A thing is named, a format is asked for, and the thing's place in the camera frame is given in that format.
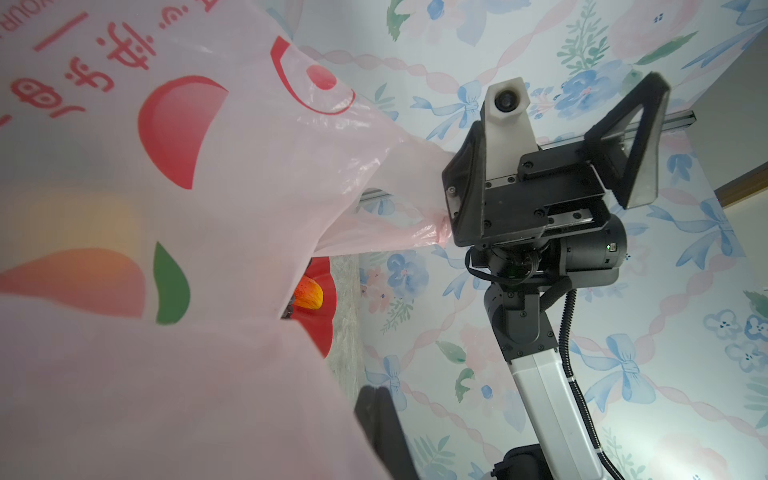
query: wooden trim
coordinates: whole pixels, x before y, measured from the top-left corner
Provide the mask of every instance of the wooden trim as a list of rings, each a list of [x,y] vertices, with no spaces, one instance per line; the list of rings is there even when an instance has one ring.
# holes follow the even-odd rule
[[[746,172],[715,190],[720,205],[725,208],[768,188],[768,162]]]

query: red apple print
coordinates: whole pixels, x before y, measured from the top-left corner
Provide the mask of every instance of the red apple print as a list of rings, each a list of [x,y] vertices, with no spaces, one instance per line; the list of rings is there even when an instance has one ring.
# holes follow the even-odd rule
[[[280,81],[304,107],[318,114],[339,115],[355,103],[354,90],[340,84],[325,67],[306,67],[310,60],[283,37],[277,37],[270,54]]]
[[[139,138],[168,180],[192,189],[197,154],[228,91],[213,80],[177,78],[153,91],[141,106]]]
[[[141,318],[144,274],[122,253],[62,250],[0,273],[0,294],[37,296],[109,316]]]
[[[330,90],[336,86],[336,76],[322,65],[312,65],[306,70],[306,75],[320,90]]]

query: wall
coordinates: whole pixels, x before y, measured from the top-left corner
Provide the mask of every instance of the wall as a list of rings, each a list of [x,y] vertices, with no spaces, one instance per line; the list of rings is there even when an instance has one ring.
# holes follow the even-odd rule
[[[764,32],[694,103],[697,122],[688,128],[688,137],[712,188],[768,160],[766,77],[768,35]]]
[[[729,206],[725,214],[752,263],[757,281],[768,290],[768,190]]]

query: black cable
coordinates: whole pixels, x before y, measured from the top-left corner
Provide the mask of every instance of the black cable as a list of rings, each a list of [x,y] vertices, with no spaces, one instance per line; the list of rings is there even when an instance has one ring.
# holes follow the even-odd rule
[[[574,308],[576,307],[576,290],[570,290],[565,296],[565,308],[563,309],[563,321],[560,324],[560,336],[558,337],[558,351],[560,352],[560,358],[563,361],[563,371],[565,377],[568,379],[568,385],[571,386],[574,399],[576,400],[576,406],[581,413],[581,418],[584,420],[584,426],[587,428],[587,434],[592,441],[592,446],[595,450],[598,450],[598,458],[603,467],[607,470],[614,480],[624,480],[624,476],[618,471],[618,468],[611,462],[611,459],[602,451],[600,445],[600,439],[598,433],[594,429],[594,423],[592,422],[592,415],[589,414],[587,408],[587,402],[584,400],[584,394],[581,393],[576,378],[574,378],[574,371],[571,368],[571,322],[573,321]]]
[[[529,278],[531,278],[533,274],[536,273],[536,270],[538,270],[538,263],[541,260],[541,257],[539,256],[536,250],[531,250],[527,252],[528,261],[531,262],[531,271],[526,273],[525,276],[521,279],[510,279],[510,278],[504,278],[503,276],[491,275],[490,273],[486,273],[481,270],[471,268],[469,266],[469,261],[471,256],[472,256],[472,248],[467,250],[467,254],[464,256],[464,266],[467,267],[467,271],[470,272],[470,274],[478,277],[481,280],[500,283],[501,285],[506,285],[506,286],[517,286],[525,282]]]
[[[560,300],[560,298],[572,288],[573,283],[571,282],[571,278],[569,276],[563,276],[541,295],[541,298],[538,301],[539,311],[543,312],[550,306],[553,306],[555,302]]]

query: plastic bag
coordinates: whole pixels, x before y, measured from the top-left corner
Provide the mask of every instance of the plastic bag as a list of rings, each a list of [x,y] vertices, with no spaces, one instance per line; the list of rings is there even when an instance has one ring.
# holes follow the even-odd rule
[[[448,155],[247,0],[4,10],[0,476],[385,478],[277,318],[315,251],[444,239]],[[418,229],[352,212],[382,164]]]

